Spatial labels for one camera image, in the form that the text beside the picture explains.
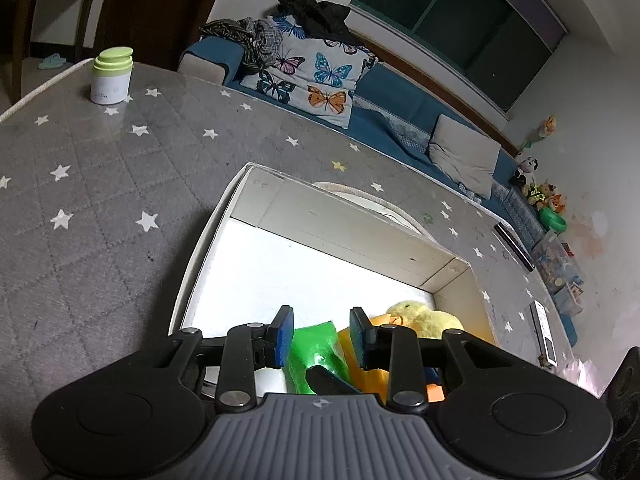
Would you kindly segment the yellow plush duck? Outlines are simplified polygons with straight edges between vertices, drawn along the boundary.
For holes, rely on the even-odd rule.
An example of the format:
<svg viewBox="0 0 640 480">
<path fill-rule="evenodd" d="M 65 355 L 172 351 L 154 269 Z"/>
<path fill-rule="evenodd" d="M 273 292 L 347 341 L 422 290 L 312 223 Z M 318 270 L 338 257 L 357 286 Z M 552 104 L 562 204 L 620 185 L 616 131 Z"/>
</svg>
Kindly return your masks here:
<svg viewBox="0 0 640 480">
<path fill-rule="evenodd" d="M 419 337 L 440 339 L 445 330 L 464 330 L 459 319 L 447 312 L 432 310 L 422 302 L 406 300 L 394 304 L 386 313 L 402 326 L 414 330 Z"/>
</svg>

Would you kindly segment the green packet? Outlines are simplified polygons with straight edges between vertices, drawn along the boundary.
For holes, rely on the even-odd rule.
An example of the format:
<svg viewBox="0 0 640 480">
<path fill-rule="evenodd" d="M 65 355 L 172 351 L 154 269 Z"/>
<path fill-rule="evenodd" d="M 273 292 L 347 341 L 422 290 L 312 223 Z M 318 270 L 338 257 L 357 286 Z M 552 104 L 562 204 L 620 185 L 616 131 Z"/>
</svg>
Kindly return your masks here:
<svg viewBox="0 0 640 480">
<path fill-rule="evenodd" d="M 314 394 L 306 379 L 306 370 L 321 365 L 350 382 L 344 352 L 334 324 L 324 322 L 294 330 L 285 375 L 288 385 L 297 394 Z"/>
</svg>

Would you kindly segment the white cardboard box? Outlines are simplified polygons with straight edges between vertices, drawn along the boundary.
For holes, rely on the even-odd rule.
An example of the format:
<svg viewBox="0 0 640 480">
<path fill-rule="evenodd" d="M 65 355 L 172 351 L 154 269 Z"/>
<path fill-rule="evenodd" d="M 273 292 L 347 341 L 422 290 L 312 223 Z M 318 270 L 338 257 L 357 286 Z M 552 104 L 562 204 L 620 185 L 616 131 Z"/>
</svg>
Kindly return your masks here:
<svg viewBox="0 0 640 480">
<path fill-rule="evenodd" d="M 402 300 L 456 316 L 490 344 L 496 330 L 471 265 L 444 246 L 311 183 L 256 164 L 230 181 L 206 222 L 169 329 L 224 336 L 268 323 L 348 325 L 351 308 L 383 314 Z"/>
</svg>

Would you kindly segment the white remote control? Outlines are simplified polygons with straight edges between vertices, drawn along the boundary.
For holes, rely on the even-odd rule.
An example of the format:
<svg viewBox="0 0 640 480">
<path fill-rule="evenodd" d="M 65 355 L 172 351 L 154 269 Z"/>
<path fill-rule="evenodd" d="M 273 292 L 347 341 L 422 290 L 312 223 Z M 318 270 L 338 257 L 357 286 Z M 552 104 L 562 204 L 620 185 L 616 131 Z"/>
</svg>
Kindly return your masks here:
<svg viewBox="0 0 640 480">
<path fill-rule="evenodd" d="M 540 348 L 539 361 L 542 367 L 551 370 L 558 366 L 556 362 L 555 345 L 548 321 L 548 316 L 544 306 L 537 300 L 533 300 L 529 305 L 530 313 L 535 327 Z"/>
</svg>

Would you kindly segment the black remote control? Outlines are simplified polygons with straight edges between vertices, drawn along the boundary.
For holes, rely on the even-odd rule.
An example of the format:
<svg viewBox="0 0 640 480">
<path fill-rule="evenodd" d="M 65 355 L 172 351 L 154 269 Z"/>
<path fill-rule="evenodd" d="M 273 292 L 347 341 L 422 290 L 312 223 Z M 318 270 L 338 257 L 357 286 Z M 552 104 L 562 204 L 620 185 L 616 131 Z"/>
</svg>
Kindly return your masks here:
<svg viewBox="0 0 640 480">
<path fill-rule="evenodd" d="M 494 226 L 494 231 L 506 243 L 506 247 L 516 255 L 522 267 L 528 272 L 535 270 L 535 265 L 528 251 L 515 239 L 514 235 L 501 223 L 498 222 Z"/>
</svg>

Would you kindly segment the clear toy storage box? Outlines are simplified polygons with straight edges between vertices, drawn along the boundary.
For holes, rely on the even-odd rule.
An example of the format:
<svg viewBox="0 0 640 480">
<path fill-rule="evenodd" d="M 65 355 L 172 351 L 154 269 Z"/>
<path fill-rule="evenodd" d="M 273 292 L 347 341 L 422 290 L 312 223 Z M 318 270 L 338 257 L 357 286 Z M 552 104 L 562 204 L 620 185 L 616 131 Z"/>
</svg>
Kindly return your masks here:
<svg viewBox="0 0 640 480">
<path fill-rule="evenodd" d="M 534 246 L 533 258 L 559 312 L 568 316 L 582 312 L 584 274 L 563 237 L 548 231 Z"/>
</svg>

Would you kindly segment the clear plastic bag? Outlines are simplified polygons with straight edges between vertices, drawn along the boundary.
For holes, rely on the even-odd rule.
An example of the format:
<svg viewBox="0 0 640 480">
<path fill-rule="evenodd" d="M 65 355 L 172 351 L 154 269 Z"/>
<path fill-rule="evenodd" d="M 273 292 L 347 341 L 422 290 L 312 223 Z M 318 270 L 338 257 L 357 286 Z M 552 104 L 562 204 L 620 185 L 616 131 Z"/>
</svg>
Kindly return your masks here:
<svg viewBox="0 0 640 480">
<path fill-rule="evenodd" d="M 559 375 L 567 382 L 583 388 L 596 398 L 602 396 L 605 385 L 601 382 L 597 367 L 591 360 L 570 359 L 560 369 Z"/>
</svg>

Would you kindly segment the green plastic bowl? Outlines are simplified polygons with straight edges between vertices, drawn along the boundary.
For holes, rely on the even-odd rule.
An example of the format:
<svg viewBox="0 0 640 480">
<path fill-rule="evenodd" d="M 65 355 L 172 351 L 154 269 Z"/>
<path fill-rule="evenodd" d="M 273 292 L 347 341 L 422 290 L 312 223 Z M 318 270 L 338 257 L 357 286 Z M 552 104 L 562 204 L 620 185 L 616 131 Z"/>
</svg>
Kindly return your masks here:
<svg viewBox="0 0 640 480">
<path fill-rule="evenodd" d="M 542 207 L 538 212 L 540 223 L 548 230 L 552 230 L 555 233 L 562 234 L 567 229 L 567 222 L 564 218 L 553 211 L 549 207 Z"/>
</svg>

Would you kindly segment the beige cushion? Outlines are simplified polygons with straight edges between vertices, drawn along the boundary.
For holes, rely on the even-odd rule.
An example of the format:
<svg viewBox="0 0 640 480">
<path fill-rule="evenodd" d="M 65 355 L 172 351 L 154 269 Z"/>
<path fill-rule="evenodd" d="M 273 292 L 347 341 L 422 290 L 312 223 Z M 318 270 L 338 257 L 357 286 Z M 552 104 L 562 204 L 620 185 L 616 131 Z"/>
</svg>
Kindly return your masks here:
<svg viewBox="0 0 640 480">
<path fill-rule="evenodd" d="M 444 114 L 438 116 L 428 158 L 455 184 L 489 200 L 499 154 L 498 142 Z"/>
</svg>

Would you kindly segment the yellow bear plush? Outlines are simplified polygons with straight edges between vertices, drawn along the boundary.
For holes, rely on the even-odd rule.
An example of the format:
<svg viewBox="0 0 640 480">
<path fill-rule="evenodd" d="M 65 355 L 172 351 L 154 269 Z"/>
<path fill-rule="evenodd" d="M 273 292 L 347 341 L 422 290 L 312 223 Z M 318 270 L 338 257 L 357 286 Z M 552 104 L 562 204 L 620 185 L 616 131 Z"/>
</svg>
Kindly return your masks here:
<svg viewBox="0 0 640 480">
<path fill-rule="evenodd" d="M 548 201 L 555 194 L 555 186 L 548 182 L 541 184 L 533 182 L 523 188 L 523 194 L 530 206 L 541 210 L 541 208 L 548 205 Z"/>
</svg>

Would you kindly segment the panda plush toy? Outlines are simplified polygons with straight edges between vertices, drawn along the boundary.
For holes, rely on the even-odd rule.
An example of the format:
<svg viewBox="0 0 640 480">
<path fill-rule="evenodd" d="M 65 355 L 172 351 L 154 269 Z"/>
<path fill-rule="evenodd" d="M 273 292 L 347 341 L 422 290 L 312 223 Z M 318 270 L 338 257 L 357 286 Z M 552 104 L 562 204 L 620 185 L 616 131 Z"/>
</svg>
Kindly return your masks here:
<svg viewBox="0 0 640 480">
<path fill-rule="evenodd" d="M 535 157 L 527 157 L 518 164 L 514 175 L 509 179 L 509 184 L 520 190 L 526 188 L 534 182 L 537 168 L 538 160 Z"/>
</svg>

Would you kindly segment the orange fox plush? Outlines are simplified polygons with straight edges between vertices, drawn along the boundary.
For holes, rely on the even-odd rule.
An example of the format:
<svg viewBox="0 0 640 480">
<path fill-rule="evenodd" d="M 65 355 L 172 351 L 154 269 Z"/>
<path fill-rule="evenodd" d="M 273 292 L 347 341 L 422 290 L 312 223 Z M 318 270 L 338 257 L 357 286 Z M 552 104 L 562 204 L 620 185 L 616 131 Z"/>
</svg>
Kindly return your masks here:
<svg viewBox="0 0 640 480">
<path fill-rule="evenodd" d="M 564 198 L 562 194 L 554 194 L 552 195 L 547 202 L 547 207 L 551 209 L 556 214 L 562 216 L 563 212 L 566 208 L 566 203 L 564 202 Z"/>
</svg>

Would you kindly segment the blue sofa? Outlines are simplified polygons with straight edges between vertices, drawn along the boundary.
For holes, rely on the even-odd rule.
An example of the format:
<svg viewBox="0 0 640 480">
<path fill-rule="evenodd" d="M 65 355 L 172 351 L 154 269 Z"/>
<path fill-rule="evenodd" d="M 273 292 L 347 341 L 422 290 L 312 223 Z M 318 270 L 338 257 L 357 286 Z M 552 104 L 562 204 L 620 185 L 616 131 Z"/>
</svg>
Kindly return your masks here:
<svg viewBox="0 0 640 480">
<path fill-rule="evenodd" d="M 495 232 L 495 222 L 512 226 L 526 249 L 541 235 L 524 230 L 523 208 L 508 180 L 516 162 L 500 151 L 488 182 L 490 196 L 477 205 L 464 198 L 460 185 L 431 160 L 428 148 L 440 118 L 484 134 L 440 102 L 363 50 L 344 53 L 323 41 L 303 56 L 297 69 L 301 82 L 280 70 L 247 75 L 244 49 L 235 42 L 206 37 L 183 55 L 186 88 L 194 91 L 179 107 L 191 139 L 168 148 L 166 157 L 186 180 L 195 197 L 211 200 L 222 180 L 246 162 L 259 162 L 307 180 L 349 184 L 360 191 L 406 204 L 421 226 L 442 235 L 447 247 L 470 256 L 480 249 L 480 262 L 496 263 L 491 252 L 513 256 L 509 244 Z M 347 96 L 346 128 L 330 122 L 333 87 L 322 89 L 319 106 L 298 108 L 315 84 L 314 60 L 323 54 L 338 65 L 362 70 L 356 86 L 343 88 Z"/>
</svg>

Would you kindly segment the hanging doll toy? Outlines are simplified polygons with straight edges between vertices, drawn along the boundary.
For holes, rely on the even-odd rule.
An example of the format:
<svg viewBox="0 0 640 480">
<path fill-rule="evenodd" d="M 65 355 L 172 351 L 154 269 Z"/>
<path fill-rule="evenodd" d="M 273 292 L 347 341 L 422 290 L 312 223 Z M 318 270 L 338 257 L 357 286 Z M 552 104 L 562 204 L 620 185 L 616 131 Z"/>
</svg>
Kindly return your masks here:
<svg viewBox="0 0 640 480">
<path fill-rule="evenodd" d="M 528 150 L 534 144 L 546 140 L 549 136 L 553 136 L 556 128 L 556 118 L 554 115 L 550 115 L 544 119 L 539 126 L 533 128 L 533 130 L 526 136 L 526 139 L 521 147 L 521 150 Z"/>
</svg>

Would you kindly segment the butterfly print quilt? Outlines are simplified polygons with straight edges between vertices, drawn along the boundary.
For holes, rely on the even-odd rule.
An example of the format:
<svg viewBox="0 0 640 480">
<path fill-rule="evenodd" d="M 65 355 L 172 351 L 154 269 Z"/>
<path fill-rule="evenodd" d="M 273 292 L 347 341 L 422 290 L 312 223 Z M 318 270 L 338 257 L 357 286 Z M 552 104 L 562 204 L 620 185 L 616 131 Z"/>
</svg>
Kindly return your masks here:
<svg viewBox="0 0 640 480">
<path fill-rule="evenodd" d="M 254 45 L 265 62 L 240 84 L 346 129 L 358 82 L 378 58 L 365 47 L 306 36 L 291 15 L 259 21 Z"/>
</svg>

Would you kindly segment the grey knitted clothing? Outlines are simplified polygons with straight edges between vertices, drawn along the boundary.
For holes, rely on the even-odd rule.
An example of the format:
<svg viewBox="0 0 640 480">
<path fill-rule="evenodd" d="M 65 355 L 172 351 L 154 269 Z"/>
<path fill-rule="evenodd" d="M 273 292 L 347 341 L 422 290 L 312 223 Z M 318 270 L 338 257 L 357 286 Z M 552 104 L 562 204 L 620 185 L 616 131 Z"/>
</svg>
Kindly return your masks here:
<svg viewBox="0 0 640 480">
<path fill-rule="evenodd" d="M 249 74 L 273 66 L 283 41 L 278 26 L 266 18 L 221 18 L 201 26 L 200 33 L 202 37 L 217 37 L 241 46 L 241 65 Z"/>
</svg>

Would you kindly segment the green lidded white jar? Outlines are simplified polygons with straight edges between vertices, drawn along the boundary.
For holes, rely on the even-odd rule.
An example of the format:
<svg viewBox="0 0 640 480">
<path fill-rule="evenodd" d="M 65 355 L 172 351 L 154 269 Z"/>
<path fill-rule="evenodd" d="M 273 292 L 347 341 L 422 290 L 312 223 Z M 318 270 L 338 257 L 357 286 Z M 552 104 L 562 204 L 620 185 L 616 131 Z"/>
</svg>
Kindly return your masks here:
<svg viewBox="0 0 640 480">
<path fill-rule="evenodd" d="M 92 62 L 90 100 L 99 105 L 113 105 L 128 96 L 134 67 L 130 47 L 112 47 L 102 51 Z"/>
</svg>

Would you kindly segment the black clothes pile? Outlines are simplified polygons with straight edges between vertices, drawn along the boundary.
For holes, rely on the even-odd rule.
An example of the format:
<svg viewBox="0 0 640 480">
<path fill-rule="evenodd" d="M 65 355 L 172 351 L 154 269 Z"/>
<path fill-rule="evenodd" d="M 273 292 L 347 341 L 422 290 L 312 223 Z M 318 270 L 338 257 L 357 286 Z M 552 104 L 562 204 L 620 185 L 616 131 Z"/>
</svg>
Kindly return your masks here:
<svg viewBox="0 0 640 480">
<path fill-rule="evenodd" d="M 348 6 L 326 0 L 278 0 L 278 12 L 292 15 L 307 37 L 344 44 L 357 42 L 345 23 L 350 13 Z"/>
</svg>

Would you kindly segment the dark green window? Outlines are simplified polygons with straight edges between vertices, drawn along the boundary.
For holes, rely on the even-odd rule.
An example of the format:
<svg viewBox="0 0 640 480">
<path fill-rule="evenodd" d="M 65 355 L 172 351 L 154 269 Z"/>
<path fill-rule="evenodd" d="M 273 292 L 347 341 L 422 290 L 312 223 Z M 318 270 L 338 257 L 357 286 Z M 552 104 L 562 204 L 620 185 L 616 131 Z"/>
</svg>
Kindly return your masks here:
<svg viewBox="0 0 640 480">
<path fill-rule="evenodd" d="M 544 0 L 352 0 L 506 112 L 566 34 Z"/>
</svg>

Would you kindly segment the brown wooden door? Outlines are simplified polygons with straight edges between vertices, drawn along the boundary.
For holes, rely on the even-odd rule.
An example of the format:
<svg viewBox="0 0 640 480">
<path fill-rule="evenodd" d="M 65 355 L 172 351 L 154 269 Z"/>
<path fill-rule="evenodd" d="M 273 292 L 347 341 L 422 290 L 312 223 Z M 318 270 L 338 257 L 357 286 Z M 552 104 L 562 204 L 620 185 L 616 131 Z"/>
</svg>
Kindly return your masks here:
<svg viewBox="0 0 640 480">
<path fill-rule="evenodd" d="M 130 47 L 143 64 L 176 70 L 215 0 L 103 0 L 93 50 Z"/>
</svg>

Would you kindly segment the wooden side table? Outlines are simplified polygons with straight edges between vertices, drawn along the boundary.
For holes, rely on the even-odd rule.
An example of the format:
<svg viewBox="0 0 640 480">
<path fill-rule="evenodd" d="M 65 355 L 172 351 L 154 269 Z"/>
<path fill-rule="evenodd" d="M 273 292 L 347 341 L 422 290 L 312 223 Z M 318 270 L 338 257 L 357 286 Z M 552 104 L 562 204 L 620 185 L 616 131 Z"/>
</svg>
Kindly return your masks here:
<svg viewBox="0 0 640 480">
<path fill-rule="evenodd" d="M 9 98 L 16 103 L 23 93 L 23 61 L 43 54 L 54 44 L 67 61 L 76 62 L 85 46 L 93 0 L 11 0 L 15 9 L 9 32 L 11 79 Z"/>
</svg>

